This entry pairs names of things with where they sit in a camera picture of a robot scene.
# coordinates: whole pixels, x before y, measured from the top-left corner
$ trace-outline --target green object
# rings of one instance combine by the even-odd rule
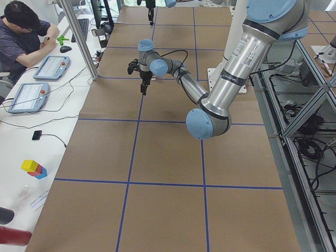
[[[69,40],[68,38],[65,38],[63,35],[61,35],[60,37],[57,38],[59,44],[62,46],[64,43],[64,40]]]

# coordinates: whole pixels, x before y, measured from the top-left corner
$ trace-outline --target blue joint cap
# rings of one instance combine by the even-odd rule
[[[164,0],[168,8],[174,7],[176,5],[176,0]]]
[[[254,22],[269,23],[285,16],[296,2],[297,0],[249,0],[246,13]]]
[[[149,65],[149,69],[153,74],[160,77],[168,72],[168,65],[163,59],[156,59]]]
[[[187,129],[194,138],[208,139],[212,136],[213,125],[210,117],[202,109],[189,111],[186,118]]]
[[[141,39],[138,44],[139,51],[149,51],[154,49],[154,43],[150,39]]]
[[[301,29],[301,30],[293,31],[291,33],[285,33],[280,36],[279,41],[291,41],[291,40],[303,38],[305,35],[307,35],[307,32],[308,32],[308,27]]]

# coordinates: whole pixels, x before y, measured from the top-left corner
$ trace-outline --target blue block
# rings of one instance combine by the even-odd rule
[[[47,169],[45,169],[44,167],[42,167],[42,173],[41,173],[41,175],[37,175],[37,176],[35,176],[35,178],[37,178],[38,180],[40,180],[40,179],[43,179],[44,177],[46,177],[47,175],[48,175]]]

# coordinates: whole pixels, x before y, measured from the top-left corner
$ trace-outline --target chair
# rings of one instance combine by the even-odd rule
[[[11,89],[13,88],[13,84],[10,83],[8,79],[9,72],[5,72],[4,68],[2,67],[0,63],[0,96],[6,97]]]

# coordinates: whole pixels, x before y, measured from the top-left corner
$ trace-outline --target red block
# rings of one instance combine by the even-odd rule
[[[36,168],[36,171],[34,171],[34,172],[27,172],[30,176],[33,176],[33,177],[35,177],[35,176],[38,176],[38,175],[41,175],[41,173],[42,173],[42,166],[41,165],[37,165],[37,168]]]

